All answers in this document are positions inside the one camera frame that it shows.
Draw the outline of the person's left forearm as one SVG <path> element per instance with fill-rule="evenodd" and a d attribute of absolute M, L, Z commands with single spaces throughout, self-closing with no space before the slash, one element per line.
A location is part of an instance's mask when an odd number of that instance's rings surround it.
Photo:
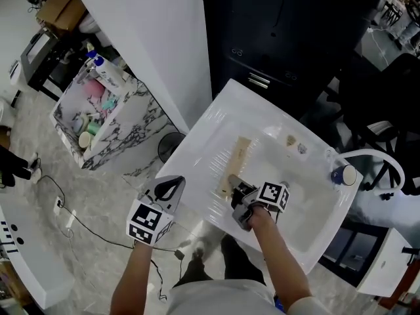
<path fill-rule="evenodd" d="M 112 295 L 110 315 L 144 315 L 152 248 L 137 242 Z"/>

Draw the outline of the large cardboard box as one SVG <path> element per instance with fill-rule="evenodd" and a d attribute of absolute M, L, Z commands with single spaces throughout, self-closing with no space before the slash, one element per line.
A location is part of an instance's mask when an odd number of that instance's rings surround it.
<path fill-rule="evenodd" d="M 54 31 L 72 32 L 86 13 L 82 0 L 46 0 L 35 18 Z"/>

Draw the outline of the marble pattern cabinet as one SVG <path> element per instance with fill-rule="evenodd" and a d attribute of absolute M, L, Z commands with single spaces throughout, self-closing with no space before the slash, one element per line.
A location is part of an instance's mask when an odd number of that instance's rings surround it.
<path fill-rule="evenodd" d="M 81 68 L 53 108 L 50 119 L 66 149 L 81 169 L 110 171 L 136 177 L 149 171 L 159 161 L 158 144 L 176 127 L 142 81 L 123 73 L 123 95 L 105 90 L 100 98 L 83 90 L 89 80 L 88 69 Z M 113 111 L 103 111 L 102 104 L 118 98 Z M 87 149 L 79 147 L 74 131 L 78 119 L 101 125 Z"/>

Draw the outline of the white toilet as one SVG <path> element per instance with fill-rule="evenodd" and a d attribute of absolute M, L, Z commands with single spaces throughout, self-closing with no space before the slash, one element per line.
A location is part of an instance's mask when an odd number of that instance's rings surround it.
<path fill-rule="evenodd" d="M 78 29 L 80 33 L 89 34 L 96 34 L 100 31 L 100 27 L 90 13 L 88 13 L 86 17 L 84 17 L 84 19 L 79 23 Z"/>

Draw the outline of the person's right forearm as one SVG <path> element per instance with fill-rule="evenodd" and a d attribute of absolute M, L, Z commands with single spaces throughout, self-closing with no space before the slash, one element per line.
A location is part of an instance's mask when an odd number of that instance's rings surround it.
<path fill-rule="evenodd" d="M 298 300 L 312 295 L 307 277 L 287 248 L 274 221 L 270 226 L 254 233 L 274 289 L 285 311 L 289 311 Z"/>

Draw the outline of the person's grey shirt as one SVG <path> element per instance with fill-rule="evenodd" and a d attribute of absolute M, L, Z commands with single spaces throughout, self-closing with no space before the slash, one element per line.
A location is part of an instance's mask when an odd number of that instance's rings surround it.
<path fill-rule="evenodd" d="M 305 275 L 272 276 L 286 315 L 332 315 L 310 294 Z M 281 315 L 267 288 L 253 280 L 209 280 L 173 288 L 167 315 Z"/>

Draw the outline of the white curved faucet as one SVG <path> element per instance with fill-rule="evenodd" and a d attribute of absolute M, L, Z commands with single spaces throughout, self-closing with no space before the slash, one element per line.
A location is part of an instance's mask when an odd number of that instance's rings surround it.
<path fill-rule="evenodd" d="M 393 166 L 394 169 L 398 172 L 398 174 L 400 176 L 400 183 L 397 187 L 389 188 L 389 189 L 380 189 L 380 188 L 374 189 L 373 194 L 375 196 L 380 196 L 380 195 L 383 195 L 383 194 L 394 194 L 404 187 L 406 176 L 405 176 L 403 168 L 400 166 L 400 164 L 393 157 L 389 156 L 385 152 L 381 152 L 381 151 L 378 151 L 378 150 L 375 150 L 375 149 L 363 148 L 363 149 L 359 149 L 359 150 L 355 150 L 355 151 L 351 151 L 351 152 L 345 152 L 345 153 L 342 153 L 342 154 L 338 154 L 332 148 L 327 148 L 325 150 L 325 158 L 329 162 L 330 169 L 333 169 L 333 165 L 334 165 L 336 160 L 344 160 L 344 159 L 347 159 L 347 158 L 353 158 L 353 157 L 357 157 L 357 156 L 373 156 L 373 157 L 380 158 L 383 161 L 386 161 L 387 163 L 389 163 L 391 166 Z"/>

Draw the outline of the black table white top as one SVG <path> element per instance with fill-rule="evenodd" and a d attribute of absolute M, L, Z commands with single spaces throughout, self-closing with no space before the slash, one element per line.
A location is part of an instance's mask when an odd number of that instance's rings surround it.
<path fill-rule="evenodd" d="M 60 96 L 46 88 L 44 83 L 50 81 L 62 91 L 60 84 L 51 78 L 51 73 L 58 66 L 63 55 L 64 49 L 60 41 L 48 30 L 41 29 L 31 38 L 20 56 L 22 71 L 28 86 L 56 102 Z"/>

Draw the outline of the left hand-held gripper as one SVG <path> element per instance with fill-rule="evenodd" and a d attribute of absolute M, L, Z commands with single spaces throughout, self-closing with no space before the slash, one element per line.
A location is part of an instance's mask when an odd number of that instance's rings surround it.
<path fill-rule="evenodd" d="M 145 245 L 155 245 L 173 224 L 186 179 L 167 175 L 151 181 L 148 190 L 133 201 L 127 216 L 127 235 Z"/>

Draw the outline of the person's black trousers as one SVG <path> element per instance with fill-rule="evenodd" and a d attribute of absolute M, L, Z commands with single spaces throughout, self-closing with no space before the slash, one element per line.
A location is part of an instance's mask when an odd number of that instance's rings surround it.
<path fill-rule="evenodd" d="M 253 280 L 266 285 L 261 270 L 249 260 L 246 252 L 232 236 L 225 235 L 220 242 L 220 248 L 224 257 L 225 280 Z M 193 282 L 213 280 L 205 272 L 205 250 L 205 242 L 200 240 L 192 252 L 192 258 L 188 263 L 185 273 L 173 287 L 179 287 Z"/>

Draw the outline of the tan scraper board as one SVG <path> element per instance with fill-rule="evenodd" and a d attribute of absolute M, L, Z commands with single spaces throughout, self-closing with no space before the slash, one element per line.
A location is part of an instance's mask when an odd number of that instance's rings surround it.
<path fill-rule="evenodd" d="M 239 136 L 232 153 L 230 154 L 227 166 L 217 186 L 216 193 L 222 198 L 230 197 L 232 187 L 228 181 L 230 175 L 238 176 L 247 156 L 247 149 L 251 144 L 251 140 L 243 136 Z"/>

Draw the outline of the person's right hand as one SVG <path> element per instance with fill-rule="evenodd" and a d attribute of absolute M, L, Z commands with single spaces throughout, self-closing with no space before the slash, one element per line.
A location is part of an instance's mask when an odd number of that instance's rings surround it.
<path fill-rule="evenodd" d="M 252 208 L 252 216 L 249 219 L 251 228 L 256 232 L 271 224 L 273 224 L 273 220 L 269 211 L 259 205 L 255 205 Z"/>

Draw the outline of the white pump bottle blue cap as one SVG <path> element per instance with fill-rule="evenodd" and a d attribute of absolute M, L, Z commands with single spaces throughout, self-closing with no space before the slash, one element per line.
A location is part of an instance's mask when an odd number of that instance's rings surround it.
<path fill-rule="evenodd" d="M 92 58 L 96 66 L 96 72 L 113 88 L 121 88 L 124 84 L 121 74 L 118 72 L 116 67 L 108 60 L 100 56 L 95 50 L 87 53 L 89 58 Z"/>

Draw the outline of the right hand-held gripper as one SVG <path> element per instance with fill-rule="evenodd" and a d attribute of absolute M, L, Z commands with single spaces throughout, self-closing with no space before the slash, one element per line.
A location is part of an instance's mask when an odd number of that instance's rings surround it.
<path fill-rule="evenodd" d="M 228 183 L 232 189 L 231 207 L 232 217 L 242 230 L 250 231 L 249 219 L 252 216 L 252 208 L 259 205 L 276 217 L 285 211 L 290 198 L 290 192 L 286 183 L 273 184 L 264 182 L 259 188 L 243 181 L 237 175 L 229 175 Z"/>

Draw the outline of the large black cabinet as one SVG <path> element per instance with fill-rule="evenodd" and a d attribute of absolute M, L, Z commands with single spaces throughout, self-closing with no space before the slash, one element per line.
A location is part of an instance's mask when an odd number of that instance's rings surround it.
<path fill-rule="evenodd" d="M 300 118 L 385 0 L 203 0 L 213 95 L 235 80 Z"/>

